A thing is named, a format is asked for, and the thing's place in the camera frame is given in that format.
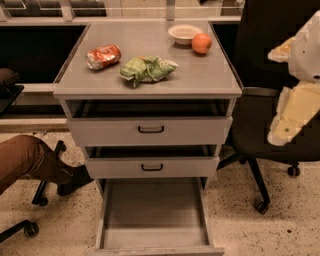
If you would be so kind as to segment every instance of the small bowl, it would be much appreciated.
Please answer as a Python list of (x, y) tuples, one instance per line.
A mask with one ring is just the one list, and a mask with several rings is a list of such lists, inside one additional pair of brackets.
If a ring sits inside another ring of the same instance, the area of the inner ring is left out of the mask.
[(175, 25), (168, 29), (168, 33), (172, 36), (177, 44), (189, 45), (194, 36), (203, 32), (201, 28), (193, 25)]

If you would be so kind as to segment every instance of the black office chair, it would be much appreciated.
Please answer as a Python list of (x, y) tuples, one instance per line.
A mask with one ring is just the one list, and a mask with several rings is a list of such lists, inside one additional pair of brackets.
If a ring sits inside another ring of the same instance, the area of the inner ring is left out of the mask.
[(319, 113), (291, 143), (278, 147), (267, 141), (282, 88), (298, 82), (289, 75), (286, 63), (271, 62), (267, 54), (294, 36), (319, 9), (318, 0), (247, 0), (234, 49), (229, 52), (244, 90), (234, 108), (228, 136), (235, 153), (222, 159), (218, 169), (238, 160), (248, 161), (263, 197), (255, 206), (261, 214), (268, 210), (270, 197), (256, 159), (289, 164), (291, 176), (300, 175), (298, 161), (320, 161)]
[[(18, 79), (19, 75), (17, 73), (10, 69), (0, 68), (0, 117), (24, 89), (23, 85), (15, 84)], [(63, 141), (59, 140), (54, 150), (56, 157), (59, 157), (59, 153), (65, 150), (66, 147)], [(46, 181), (40, 182), (36, 194), (32, 200), (32, 204), (40, 206), (45, 206), (48, 204), (47, 198), (43, 196), (46, 185)], [(24, 233), (27, 237), (34, 237), (39, 232), (38, 225), (35, 222), (23, 220), (15, 226), (0, 233), (0, 243), (22, 229), (24, 229)]]

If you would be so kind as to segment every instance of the chair armrest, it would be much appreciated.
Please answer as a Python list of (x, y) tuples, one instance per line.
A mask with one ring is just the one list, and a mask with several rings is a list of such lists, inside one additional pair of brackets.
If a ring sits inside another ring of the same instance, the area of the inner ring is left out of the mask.
[(280, 93), (280, 90), (262, 87), (244, 87), (242, 90), (242, 95), (247, 96), (278, 97)]

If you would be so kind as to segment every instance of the tabletop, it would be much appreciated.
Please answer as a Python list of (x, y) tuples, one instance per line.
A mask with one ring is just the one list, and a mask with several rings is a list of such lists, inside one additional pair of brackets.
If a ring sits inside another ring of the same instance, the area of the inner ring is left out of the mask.
[[(206, 55), (191, 46), (175, 43), (168, 29), (176, 24), (191, 24), (208, 33), (213, 41)], [(120, 61), (100, 71), (90, 70), (85, 61), (88, 51), (108, 44), (121, 50)], [(90, 24), (71, 61), (56, 85), (57, 98), (237, 98), (238, 82), (207, 21), (110, 21)], [(179, 66), (157, 83), (141, 83), (136, 89), (120, 76), (120, 68), (130, 59), (155, 55)]]

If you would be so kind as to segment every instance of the person's leg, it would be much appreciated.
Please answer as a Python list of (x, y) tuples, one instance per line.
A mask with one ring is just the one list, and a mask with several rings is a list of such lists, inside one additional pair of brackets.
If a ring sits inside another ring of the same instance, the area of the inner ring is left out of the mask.
[(56, 183), (59, 195), (92, 181), (85, 166), (66, 165), (42, 140), (27, 135), (0, 143), (0, 163), (0, 194), (24, 174)]

